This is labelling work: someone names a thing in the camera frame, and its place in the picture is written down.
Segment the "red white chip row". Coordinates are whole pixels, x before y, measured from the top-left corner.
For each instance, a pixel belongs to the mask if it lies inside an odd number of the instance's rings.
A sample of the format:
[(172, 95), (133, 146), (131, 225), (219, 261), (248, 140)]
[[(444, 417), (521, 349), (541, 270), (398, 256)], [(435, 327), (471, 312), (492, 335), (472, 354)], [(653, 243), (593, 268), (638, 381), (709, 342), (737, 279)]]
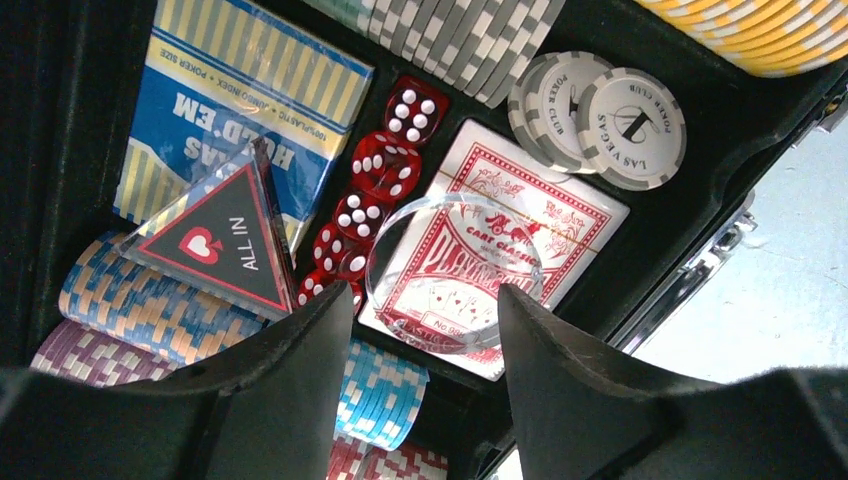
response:
[[(65, 320), (36, 351), (31, 367), (93, 386), (159, 380), (175, 362), (114, 339), (76, 321)], [(330, 479), (444, 479), (446, 456), (405, 441), (393, 451), (334, 432)]]

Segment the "yellow poker chip stack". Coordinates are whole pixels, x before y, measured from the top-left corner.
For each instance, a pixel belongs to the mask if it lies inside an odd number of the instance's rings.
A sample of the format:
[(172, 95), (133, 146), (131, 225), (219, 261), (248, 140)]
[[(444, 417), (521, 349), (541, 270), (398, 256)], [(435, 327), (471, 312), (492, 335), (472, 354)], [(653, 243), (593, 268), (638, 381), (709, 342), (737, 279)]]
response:
[(639, 4), (757, 77), (799, 75), (847, 56), (847, 3), (842, 0), (671, 0)]

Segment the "green poker chip stack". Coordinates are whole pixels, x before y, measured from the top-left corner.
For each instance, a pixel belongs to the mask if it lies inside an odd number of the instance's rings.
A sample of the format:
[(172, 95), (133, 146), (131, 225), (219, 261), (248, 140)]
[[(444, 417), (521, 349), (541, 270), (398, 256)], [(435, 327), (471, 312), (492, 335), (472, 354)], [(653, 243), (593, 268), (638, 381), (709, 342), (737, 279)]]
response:
[(375, 0), (304, 0), (357, 33), (367, 35)]

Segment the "red dice in case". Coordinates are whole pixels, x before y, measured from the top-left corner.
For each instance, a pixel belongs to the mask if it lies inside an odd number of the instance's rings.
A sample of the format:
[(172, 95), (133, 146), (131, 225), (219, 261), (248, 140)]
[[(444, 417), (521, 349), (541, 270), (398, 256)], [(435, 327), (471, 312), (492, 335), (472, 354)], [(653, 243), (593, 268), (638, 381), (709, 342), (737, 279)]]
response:
[(354, 311), (365, 299), (364, 277), (377, 233), (397, 204), (420, 181), (421, 148), (449, 107), (448, 97), (423, 80), (404, 75), (386, 101), (383, 127), (365, 135), (347, 162), (350, 183), (310, 249), (314, 269), (295, 296), (300, 307), (337, 280), (353, 291)]

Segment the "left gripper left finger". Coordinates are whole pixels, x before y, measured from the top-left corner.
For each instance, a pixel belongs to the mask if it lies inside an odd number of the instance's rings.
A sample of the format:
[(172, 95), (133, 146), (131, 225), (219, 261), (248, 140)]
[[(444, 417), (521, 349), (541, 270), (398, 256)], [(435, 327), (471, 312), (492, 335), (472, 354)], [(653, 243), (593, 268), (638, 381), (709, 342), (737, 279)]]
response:
[(158, 381), (96, 388), (1, 372), (5, 479), (322, 479), (353, 302), (337, 282)]

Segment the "grey white chip stack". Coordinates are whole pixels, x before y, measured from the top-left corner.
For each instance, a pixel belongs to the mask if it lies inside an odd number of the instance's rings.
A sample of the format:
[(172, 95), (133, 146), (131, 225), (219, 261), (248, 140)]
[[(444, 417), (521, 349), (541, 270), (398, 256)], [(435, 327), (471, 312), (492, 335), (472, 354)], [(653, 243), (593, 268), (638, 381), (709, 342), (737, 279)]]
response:
[(375, 1), (367, 38), (490, 108), (529, 67), (563, 1)]

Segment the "blue patterned card deck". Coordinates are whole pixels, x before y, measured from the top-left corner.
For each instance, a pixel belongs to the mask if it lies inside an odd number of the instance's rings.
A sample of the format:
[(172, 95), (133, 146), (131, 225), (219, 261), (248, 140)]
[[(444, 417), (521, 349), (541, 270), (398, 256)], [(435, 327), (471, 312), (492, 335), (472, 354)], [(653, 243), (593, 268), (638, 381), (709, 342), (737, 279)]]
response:
[(143, 223), (263, 138), (298, 246), (373, 77), (253, 2), (159, 2), (114, 212)]

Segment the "white red chip stack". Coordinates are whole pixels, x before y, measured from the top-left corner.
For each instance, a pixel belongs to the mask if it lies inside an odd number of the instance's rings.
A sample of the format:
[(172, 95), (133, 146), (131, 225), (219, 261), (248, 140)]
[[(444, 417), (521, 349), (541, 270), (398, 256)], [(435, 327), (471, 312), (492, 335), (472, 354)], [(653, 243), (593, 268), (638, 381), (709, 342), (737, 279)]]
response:
[(672, 91), (586, 51), (532, 59), (507, 108), (519, 144), (554, 171), (648, 191), (668, 183), (685, 158), (687, 126)]

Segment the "black all-in triangle marker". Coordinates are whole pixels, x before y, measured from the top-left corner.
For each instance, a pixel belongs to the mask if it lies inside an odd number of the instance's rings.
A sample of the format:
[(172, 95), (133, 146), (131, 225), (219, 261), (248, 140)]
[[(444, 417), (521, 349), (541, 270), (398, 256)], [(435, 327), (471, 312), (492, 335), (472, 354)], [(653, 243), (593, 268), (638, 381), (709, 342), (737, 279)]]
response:
[(117, 247), (127, 259), (277, 321), (295, 308), (269, 142), (233, 154)]

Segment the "red playing card deck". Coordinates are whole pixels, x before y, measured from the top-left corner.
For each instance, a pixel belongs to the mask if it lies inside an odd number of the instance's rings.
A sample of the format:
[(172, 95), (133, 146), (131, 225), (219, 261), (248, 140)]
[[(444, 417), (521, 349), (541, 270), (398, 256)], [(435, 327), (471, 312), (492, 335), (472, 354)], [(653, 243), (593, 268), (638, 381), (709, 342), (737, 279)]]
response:
[(544, 169), (483, 124), (465, 121), (424, 206), (378, 241), (360, 322), (489, 381), (504, 373), (497, 292), (512, 283), (556, 307), (629, 208)]

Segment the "light blue chip stack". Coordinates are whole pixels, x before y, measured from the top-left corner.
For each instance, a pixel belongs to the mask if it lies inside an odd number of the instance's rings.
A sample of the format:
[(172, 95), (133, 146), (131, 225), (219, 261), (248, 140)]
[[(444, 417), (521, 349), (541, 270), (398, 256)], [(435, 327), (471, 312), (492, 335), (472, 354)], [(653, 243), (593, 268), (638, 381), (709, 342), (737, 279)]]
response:
[(412, 430), (429, 380), (426, 368), (351, 340), (335, 431), (384, 450), (398, 449)]

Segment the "clear round dealer button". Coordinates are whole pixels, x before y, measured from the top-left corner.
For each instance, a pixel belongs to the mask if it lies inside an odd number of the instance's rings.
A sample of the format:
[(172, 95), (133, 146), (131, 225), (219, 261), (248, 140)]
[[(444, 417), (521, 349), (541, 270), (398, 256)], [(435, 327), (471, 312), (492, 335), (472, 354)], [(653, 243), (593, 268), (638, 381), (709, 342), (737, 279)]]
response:
[(467, 193), (415, 200), (383, 223), (366, 264), (367, 313), (398, 339), (435, 354), (499, 345), (498, 292), (538, 297), (538, 224)]

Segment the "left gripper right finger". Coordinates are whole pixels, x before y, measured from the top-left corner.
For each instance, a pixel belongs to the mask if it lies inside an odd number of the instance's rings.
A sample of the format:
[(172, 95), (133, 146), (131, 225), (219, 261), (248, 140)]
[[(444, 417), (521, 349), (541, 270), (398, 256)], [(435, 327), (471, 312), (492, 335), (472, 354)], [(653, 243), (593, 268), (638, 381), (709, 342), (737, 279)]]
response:
[(519, 287), (498, 326), (527, 479), (843, 479), (847, 373), (783, 368), (719, 384), (627, 355)]

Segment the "black poker set case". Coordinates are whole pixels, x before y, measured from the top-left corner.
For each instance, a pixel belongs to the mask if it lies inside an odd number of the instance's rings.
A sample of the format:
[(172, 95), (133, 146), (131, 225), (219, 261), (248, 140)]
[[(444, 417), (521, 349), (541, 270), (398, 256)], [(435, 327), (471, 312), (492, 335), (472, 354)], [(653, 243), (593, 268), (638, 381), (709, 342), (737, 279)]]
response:
[[(153, 25), (151, 1), (1, 5), (1, 363), (20, 367), (58, 325), (74, 260), (123, 226), (112, 202)], [(556, 314), (606, 340), (674, 273), (847, 80), (838, 61), (784, 79), (744, 73), (633, 1), (569, 1), (544, 50), (578, 49), (667, 85), (687, 124), (681, 170), (628, 192), (629, 215)]]

